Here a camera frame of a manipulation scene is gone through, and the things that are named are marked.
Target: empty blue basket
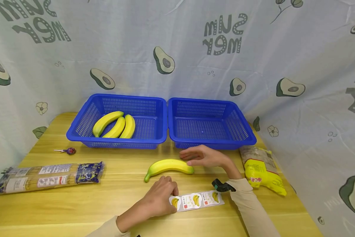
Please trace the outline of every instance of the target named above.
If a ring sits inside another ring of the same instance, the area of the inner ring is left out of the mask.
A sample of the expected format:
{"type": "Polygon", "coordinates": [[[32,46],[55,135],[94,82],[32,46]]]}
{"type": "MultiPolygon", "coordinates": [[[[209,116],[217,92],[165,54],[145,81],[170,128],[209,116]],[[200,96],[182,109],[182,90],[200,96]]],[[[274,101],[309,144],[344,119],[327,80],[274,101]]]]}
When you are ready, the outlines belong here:
{"type": "Polygon", "coordinates": [[[94,94],[76,115],[67,132],[67,138],[82,142],[87,147],[155,149],[167,139],[167,103],[156,97],[94,94]],[[134,117],[133,137],[102,138],[116,121],[105,128],[101,137],[94,137],[92,128],[97,120],[115,111],[134,117]]]}
{"type": "Polygon", "coordinates": [[[168,128],[177,148],[204,144],[235,150],[257,142],[238,106],[230,101],[171,98],[168,128]]]}

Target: yellow banana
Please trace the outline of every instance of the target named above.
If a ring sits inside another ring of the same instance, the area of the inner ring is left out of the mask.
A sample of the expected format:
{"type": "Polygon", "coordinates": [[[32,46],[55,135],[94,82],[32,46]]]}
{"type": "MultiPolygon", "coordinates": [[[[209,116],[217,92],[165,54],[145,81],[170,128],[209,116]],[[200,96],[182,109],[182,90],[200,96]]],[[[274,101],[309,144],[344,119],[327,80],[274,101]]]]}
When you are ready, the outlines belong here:
{"type": "Polygon", "coordinates": [[[165,172],[167,170],[180,171],[186,174],[193,174],[194,172],[193,167],[188,166],[182,160],[176,160],[176,159],[159,160],[154,164],[152,164],[148,169],[147,174],[145,176],[145,182],[147,183],[150,180],[150,177],[160,174],[161,172],[165,172]]]}
{"type": "Polygon", "coordinates": [[[200,205],[199,205],[199,196],[198,196],[198,195],[194,195],[194,196],[193,196],[193,201],[195,202],[195,205],[196,205],[196,206],[200,206],[200,205]]]}
{"type": "Polygon", "coordinates": [[[93,135],[95,137],[100,137],[103,130],[106,128],[106,126],[108,124],[110,124],[111,122],[113,122],[114,120],[116,120],[122,116],[123,116],[123,112],[121,112],[121,111],[111,112],[111,113],[108,113],[107,115],[104,115],[93,126],[93,129],[92,129],[93,135]]]}
{"type": "Polygon", "coordinates": [[[178,209],[178,199],[177,199],[177,198],[172,199],[172,205],[173,205],[176,209],[178,209]]]}
{"type": "Polygon", "coordinates": [[[212,193],[212,197],[213,197],[213,199],[215,200],[215,202],[219,202],[219,201],[218,201],[218,193],[217,193],[217,192],[213,192],[213,193],[212,193]]]}
{"type": "Polygon", "coordinates": [[[103,137],[117,138],[120,136],[124,128],[125,128],[125,118],[119,117],[114,127],[109,132],[107,132],[107,134],[103,135],[103,137]]]}
{"type": "Polygon", "coordinates": [[[126,126],[120,138],[131,138],[135,130],[135,120],[131,115],[125,116],[126,126]]]}

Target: beige sleeve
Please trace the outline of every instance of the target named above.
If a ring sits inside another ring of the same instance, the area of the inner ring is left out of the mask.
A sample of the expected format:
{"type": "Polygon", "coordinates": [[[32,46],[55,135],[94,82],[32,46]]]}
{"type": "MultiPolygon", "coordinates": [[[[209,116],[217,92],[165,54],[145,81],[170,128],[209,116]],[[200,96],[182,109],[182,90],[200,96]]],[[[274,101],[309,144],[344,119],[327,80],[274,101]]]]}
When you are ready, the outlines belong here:
{"type": "Polygon", "coordinates": [[[117,217],[108,220],[98,229],[87,235],[86,237],[130,237],[130,232],[122,233],[117,227],[117,217]]]}
{"type": "Polygon", "coordinates": [[[236,190],[235,192],[230,192],[230,197],[238,206],[249,236],[280,237],[270,217],[268,217],[262,204],[253,193],[253,188],[247,182],[247,179],[229,179],[227,183],[236,190]]]}

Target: yellow plastic bag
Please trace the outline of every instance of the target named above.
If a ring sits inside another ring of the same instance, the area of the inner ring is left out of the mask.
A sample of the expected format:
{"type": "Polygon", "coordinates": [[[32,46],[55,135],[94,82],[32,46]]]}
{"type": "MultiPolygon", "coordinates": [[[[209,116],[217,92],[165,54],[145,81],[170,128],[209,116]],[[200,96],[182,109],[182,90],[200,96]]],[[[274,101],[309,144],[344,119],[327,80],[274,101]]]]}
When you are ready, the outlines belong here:
{"type": "Polygon", "coordinates": [[[272,159],[272,152],[251,145],[245,145],[239,148],[239,151],[246,178],[253,188],[259,188],[262,185],[277,194],[287,195],[272,159]]]}

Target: white fabric backdrop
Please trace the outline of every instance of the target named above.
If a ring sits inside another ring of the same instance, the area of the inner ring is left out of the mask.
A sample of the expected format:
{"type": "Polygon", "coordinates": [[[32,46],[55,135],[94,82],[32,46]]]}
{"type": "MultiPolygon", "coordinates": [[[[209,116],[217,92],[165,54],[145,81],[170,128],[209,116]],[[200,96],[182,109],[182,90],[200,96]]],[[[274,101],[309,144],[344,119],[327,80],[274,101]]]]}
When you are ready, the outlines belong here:
{"type": "Polygon", "coordinates": [[[0,3],[0,62],[11,78],[0,80],[0,171],[93,93],[230,100],[251,123],[260,118],[259,134],[322,233],[355,236],[355,212],[339,194],[355,175],[355,0],[0,3]],[[240,37],[239,52],[229,50],[240,37]],[[175,61],[172,73],[158,72],[157,46],[175,61]],[[115,88],[100,87],[92,68],[115,88]],[[233,78],[246,85],[237,96],[233,78]],[[305,90],[277,96],[282,78],[305,90]]]}

